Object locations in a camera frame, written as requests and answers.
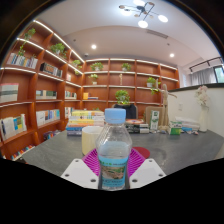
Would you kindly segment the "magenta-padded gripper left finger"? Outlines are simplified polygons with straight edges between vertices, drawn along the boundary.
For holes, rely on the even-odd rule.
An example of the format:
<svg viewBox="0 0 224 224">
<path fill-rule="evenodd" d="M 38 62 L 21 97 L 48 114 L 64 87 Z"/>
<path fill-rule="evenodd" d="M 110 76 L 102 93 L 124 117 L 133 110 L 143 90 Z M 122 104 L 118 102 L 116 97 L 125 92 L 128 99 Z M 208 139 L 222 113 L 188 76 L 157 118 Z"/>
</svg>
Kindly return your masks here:
<svg viewBox="0 0 224 224">
<path fill-rule="evenodd" d="M 61 177 L 78 186 L 97 189 L 99 185 L 100 164 L 97 150 L 93 149 L 82 159 L 74 159 Z"/>
</svg>

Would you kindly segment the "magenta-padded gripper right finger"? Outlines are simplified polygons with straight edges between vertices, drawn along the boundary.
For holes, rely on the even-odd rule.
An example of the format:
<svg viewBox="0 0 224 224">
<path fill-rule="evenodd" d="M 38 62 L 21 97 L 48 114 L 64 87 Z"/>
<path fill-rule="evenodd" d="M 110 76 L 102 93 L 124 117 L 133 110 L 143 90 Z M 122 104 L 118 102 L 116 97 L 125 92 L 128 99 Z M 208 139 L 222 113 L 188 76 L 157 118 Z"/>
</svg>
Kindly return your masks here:
<svg viewBox="0 0 224 224">
<path fill-rule="evenodd" d="M 128 180 L 131 189 L 146 186 L 166 174 L 154 159 L 146 159 L 136 149 L 132 149 L 128 159 Z"/>
</svg>

